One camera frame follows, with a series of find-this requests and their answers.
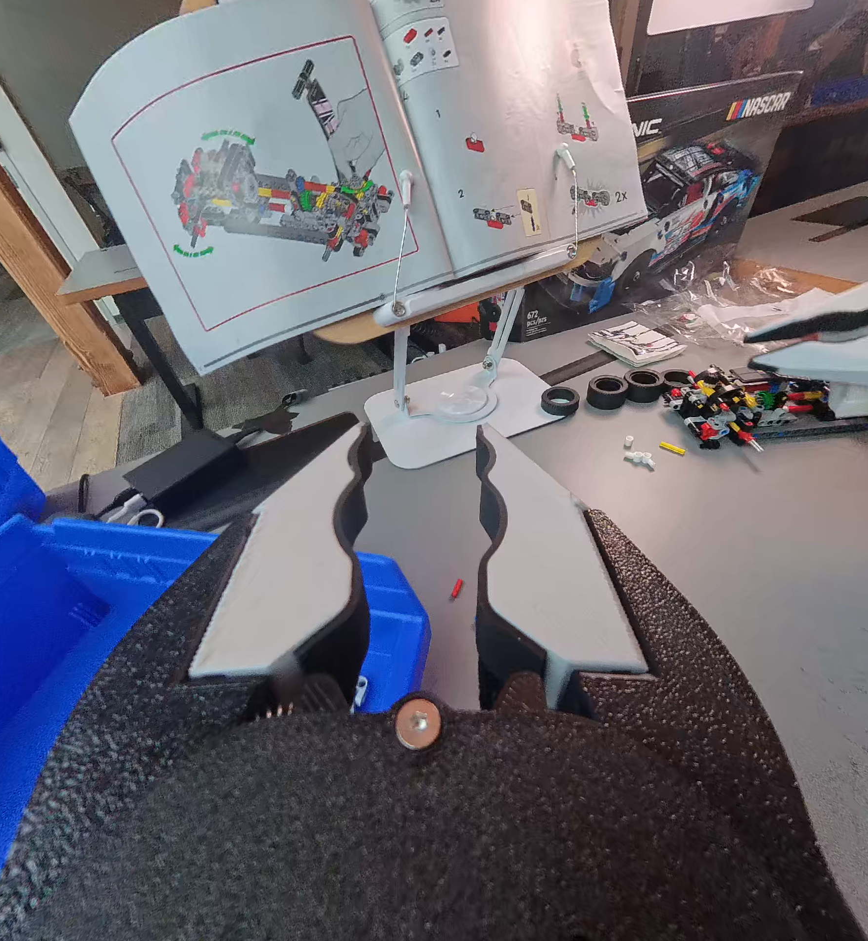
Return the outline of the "black power adapter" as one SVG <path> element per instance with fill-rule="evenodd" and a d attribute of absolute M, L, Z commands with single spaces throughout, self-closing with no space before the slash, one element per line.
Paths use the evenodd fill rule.
<path fill-rule="evenodd" d="M 247 465 L 236 443 L 203 429 L 124 472 L 123 479 L 151 508 L 176 513 L 239 476 Z"/>

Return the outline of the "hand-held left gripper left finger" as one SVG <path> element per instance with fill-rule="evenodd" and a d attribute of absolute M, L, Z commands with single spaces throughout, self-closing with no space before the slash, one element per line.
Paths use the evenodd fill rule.
<path fill-rule="evenodd" d="M 288 712 L 311 677 L 326 677 L 353 705 L 370 641 L 354 543 L 371 472 L 372 433 L 356 422 L 242 521 L 200 620 L 189 685 L 242 684 L 252 712 Z"/>

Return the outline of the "toy car chassis model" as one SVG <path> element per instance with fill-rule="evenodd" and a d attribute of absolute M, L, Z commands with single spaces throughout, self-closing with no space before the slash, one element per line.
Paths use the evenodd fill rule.
<path fill-rule="evenodd" d="M 716 451 L 723 441 L 730 441 L 760 452 L 764 441 L 868 429 L 868 417 L 834 414 L 828 386 L 822 381 L 782 378 L 746 368 L 726 370 L 713 364 L 690 375 L 689 388 L 664 389 L 662 401 L 702 450 Z"/>

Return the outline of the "grey desk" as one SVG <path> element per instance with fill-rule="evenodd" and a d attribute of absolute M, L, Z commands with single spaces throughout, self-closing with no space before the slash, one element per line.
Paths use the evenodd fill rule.
<path fill-rule="evenodd" d="M 511 677 L 494 707 L 254 714 L 161 770 L 83 843 L 23 939 L 868 939 L 832 875 L 764 704 L 723 641 L 735 602 L 762 684 L 829 618 L 868 627 L 868 496 L 827 470 L 709 509 L 662 497 L 672 573 L 713 590 L 722 636 L 602 511 L 649 674 L 582 674 L 592 712 Z"/>

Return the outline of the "clear plastic bag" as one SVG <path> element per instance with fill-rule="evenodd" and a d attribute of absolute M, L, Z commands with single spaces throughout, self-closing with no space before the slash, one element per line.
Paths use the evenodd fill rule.
<path fill-rule="evenodd" d="M 731 340 L 790 312 L 800 297 L 819 299 L 856 286 L 845 278 L 741 260 L 711 269 L 689 264 L 663 284 L 673 288 L 662 302 L 666 323 L 686 335 Z"/>

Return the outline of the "sticker sheet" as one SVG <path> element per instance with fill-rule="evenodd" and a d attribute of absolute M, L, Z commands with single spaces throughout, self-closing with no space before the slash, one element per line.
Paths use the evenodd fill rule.
<path fill-rule="evenodd" d="M 629 321 L 592 331 L 588 342 L 631 367 L 648 367 L 684 353 L 687 346 L 655 328 Z"/>

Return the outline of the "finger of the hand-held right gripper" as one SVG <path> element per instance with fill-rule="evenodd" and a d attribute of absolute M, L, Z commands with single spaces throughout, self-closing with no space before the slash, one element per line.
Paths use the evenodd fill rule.
<path fill-rule="evenodd" d="M 868 337 L 868 282 L 811 302 L 785 320 L 746 334 L 746 343 L 850 342 Z"/>
<path fill-rule="evenodd" d="M 761 354 L 749 364 L 780 377 L 822 381 L 838 418 L 868 417 L 868 336 L 841 343 L 806 341 Z"/>

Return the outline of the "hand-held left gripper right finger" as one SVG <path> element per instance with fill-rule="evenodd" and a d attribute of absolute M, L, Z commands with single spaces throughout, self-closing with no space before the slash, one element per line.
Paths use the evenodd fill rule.
<path fill-rule="evenodd" d="M 592 712 L 582 674 L 637 678 L 649 663 L 590 510 L 488 424 L 476 429 L 476 474 L 489 538 L 475 616 L 481 706 L 531 673 L 549 709 Z"/>

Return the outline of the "instruction booklet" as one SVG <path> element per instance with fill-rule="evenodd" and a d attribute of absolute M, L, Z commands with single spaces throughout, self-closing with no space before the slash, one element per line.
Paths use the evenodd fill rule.
<path fill-rule="evenodd" d="M 71 126 L 199 374 L 646 212 L 607 2 L 224 2 L 113 54 Z"/>

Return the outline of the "wooden post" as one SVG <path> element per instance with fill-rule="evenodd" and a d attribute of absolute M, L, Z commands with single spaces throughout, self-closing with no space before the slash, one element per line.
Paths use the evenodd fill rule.
<path fill-rule="evenodd" d="M 134 359 L 95 305 L 58 300 L 71 268 L 1 164 L 0 264 L 102 395 L 141 385 Z"/>

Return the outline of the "office table black legs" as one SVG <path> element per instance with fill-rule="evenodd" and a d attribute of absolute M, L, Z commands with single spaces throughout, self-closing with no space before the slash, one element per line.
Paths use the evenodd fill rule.
<path fill-rule="evenodd" d="M 181 412 L 183 434 L 205 428 L 200 390 L 183 385 L 159 347 L 149 321 L 163 315 L 126 245 L 86 253 L 63 281 L 55 297 L 63 305 L 111 297 L 153 372 Z"/>

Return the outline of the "black set box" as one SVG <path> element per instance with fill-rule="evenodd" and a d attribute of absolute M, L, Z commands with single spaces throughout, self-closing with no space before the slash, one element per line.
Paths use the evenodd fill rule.
<path fill-rule="evenodd" d="M 511 340 L 594 323 L 668 290 L 676 274 L 733 253 L 802 72 L 628 99 L 646 213 L 602 236 L 588 262 L 529 284 Z"/>

